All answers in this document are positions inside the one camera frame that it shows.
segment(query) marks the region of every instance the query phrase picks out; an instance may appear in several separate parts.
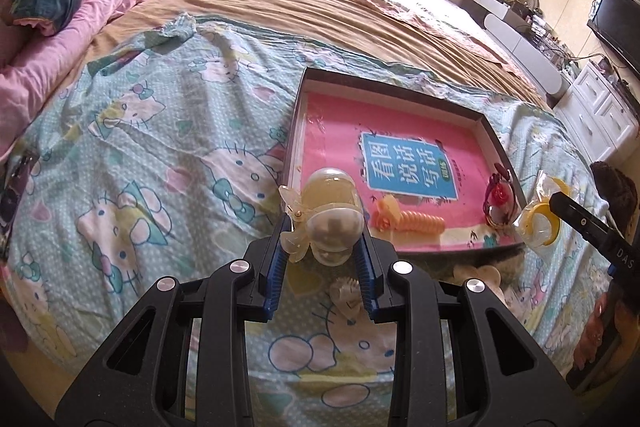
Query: television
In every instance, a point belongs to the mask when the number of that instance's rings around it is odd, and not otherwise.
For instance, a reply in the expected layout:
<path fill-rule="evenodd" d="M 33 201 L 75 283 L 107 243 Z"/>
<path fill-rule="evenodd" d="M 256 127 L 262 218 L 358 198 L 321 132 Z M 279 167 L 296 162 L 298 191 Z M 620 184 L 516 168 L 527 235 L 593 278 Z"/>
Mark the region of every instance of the television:
<path fill-rule="evenodd" d="M 595 0 L 587 26 L 640 78 L 640 4 L 634 0 Z"/>

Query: white dresser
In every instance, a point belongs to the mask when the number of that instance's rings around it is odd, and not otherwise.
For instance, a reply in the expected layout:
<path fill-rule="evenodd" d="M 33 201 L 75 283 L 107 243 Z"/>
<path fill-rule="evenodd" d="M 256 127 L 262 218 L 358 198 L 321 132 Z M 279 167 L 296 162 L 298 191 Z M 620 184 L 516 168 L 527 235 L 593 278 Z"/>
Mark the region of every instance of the white dresser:
<path fill-rule="evenodd" d="M 638 147 L 638 120 L 622 97 L 588 62 L 554 108 L 589 162 L 620 166 Z"/>

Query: yellow toy in plastic bag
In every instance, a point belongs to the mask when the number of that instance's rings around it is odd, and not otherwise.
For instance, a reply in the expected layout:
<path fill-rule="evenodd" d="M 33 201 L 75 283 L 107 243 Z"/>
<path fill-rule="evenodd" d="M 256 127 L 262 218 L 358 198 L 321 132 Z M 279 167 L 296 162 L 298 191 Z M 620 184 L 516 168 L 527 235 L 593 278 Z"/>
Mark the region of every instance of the yellow toy in plastic bag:
<path fill-rule="evenodd" d="M 564 192 L 570 198 L 577 195 L 577 190 L 561 179 L 540 171 L 536 180 L 535 197 L 514 223 L 522 240 L 539 255 L 540 250 L 552 245 L 560 233 L 560 218 L 549 207 L 549 199 L 556 192 Z"/>

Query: bed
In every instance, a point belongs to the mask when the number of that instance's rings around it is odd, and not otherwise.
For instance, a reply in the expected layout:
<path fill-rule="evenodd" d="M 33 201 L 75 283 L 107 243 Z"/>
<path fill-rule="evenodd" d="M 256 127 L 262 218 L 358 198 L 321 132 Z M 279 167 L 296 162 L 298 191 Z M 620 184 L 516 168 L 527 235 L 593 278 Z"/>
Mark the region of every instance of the bed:
<path fill-rule="evenodd" d="M 107 24 L 8 157 L 40 154 L 3 273 L 35 344 L 76 374 L 157 279 L 208 277 L 271 233 L 308 66 L 483 112 L 527 197 L 544 169 L 604 217 L 588 165 L 536 89 L 443 3 L 146 0 Z M 609 263 L 568 227 L 544 259 L 519 259 L 502 266 L 507 304 L 566 372 Z M 274 321 L 247 326 L 258 425 L 386 425 L 395 330 L 341 320 L 327 288 L 351 275 L 349 263 L 306 256 L 287 269 Z"/>

